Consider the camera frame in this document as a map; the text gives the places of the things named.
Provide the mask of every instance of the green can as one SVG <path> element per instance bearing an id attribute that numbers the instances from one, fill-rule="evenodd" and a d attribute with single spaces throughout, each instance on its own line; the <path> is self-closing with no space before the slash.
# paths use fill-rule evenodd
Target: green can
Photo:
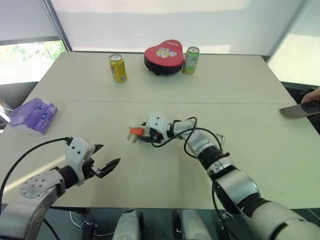
<path id="1" fill-rule="evenodd" d="M 184 65 L 182 72 L 184 74 L 194 74 L 196 71 L 197 62 L 199 59 L 200 50 L 195 46 L 191 46 L 185 53 Z"/>

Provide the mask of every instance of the white cord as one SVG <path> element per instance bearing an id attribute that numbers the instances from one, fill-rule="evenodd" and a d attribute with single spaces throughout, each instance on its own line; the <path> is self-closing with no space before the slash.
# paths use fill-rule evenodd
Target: white cord
<path id="1" fill-rule="evenodd" d="M 70 219 L 71 219 L 71 222 L 73 223 L 73 225 L 75 225 L 76 227 L 80 228 L 81 229 L 81 226 L 76 224 L 75 221 L 73 220 L 72 218 L 72 214 L 71 214 L 71 211 L 69 211 L 69 215 L 70 215 Z"/>
<path id="2" fill-rule="evenodd" d="M 308 208 L 309 212 L 312 213 L 317 219 L 320 220 L 320 217 L 318 217 L 313 211 L 311 211 L 309 208 Z"/>
<path id="3" fill-rule="evenodd" d="M 76 222 L 73 220 L 71 211 L 69 211 L 69 215 L 70 215 L 70 219 L 71 219 L 71 222 L 73 223 L 73 225 L 75 225 L 76 227 L 78 227 L 79 229 L 82 230 L 81 226 L 78 225 L 78 224 L 76 224 Z M 114 234 L 114 233 L 115 233 L 115 232 L 113 231 L 113 232 L 106 233 L 106 234 L 97 234 L 97 235 L 95 235 L 95 236 L 96 236 L 96 237 L 105 237 L 105 236 L 112 235 L 112 234 Z"/>

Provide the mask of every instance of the purple bag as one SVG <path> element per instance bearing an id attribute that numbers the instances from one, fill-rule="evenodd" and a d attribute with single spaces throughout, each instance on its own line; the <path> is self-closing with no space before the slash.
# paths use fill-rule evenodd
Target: purple bag
<path id="1" fill-rule="evenodd" d="M 45 134 L 57 110 L 51 102 L 35 98 L 9 114 L 10 125 L 24 133 Z"/>

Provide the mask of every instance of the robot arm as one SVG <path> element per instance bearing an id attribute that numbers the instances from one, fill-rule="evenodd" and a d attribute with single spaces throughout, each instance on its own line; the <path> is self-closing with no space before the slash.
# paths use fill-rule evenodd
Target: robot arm
<path id="1" fill-rule="evenodd" d="M 92 145 L 79 137 L 72 138 L 65 155 L 66 166 L 26 180 L 16 200 L 4 209 L 0 216 L 0 239 L 36 239 L 46 211 L 66 189 L 80 186 L 94 175 L 103 178 L 110 173 L 120 158 L 102 169 L 94 167 L 91 155 L 101 147 L 103 145 Z"/>
<path id="2" fill-rule="evenodd" d="M 146 122 L 150 132 L 162 134 L 165 141 L 182 131 L 185 132 L 179 138 L 186 140 L 194 124 L 192 119 L 169 122 L 155 113 Z M 259 240 L 319 239 L 319 227 L 285 206 L 263 199 L 254 180 L 201 130 L 194 130 L 187 144 L 212 180 L 212 188 L 223 207 L 232 214 L 240 214 Z"/>

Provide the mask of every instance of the smartphone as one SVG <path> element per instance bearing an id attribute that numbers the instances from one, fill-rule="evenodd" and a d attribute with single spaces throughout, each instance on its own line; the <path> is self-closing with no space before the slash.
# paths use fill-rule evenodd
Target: smartphone
<path id="1" fill-rule="evenodd" d="M 295 106 L 281 108 L 280 112 L 294 119 L 300 119 L 320 113 L 320 101 L 309 101 Z"/>

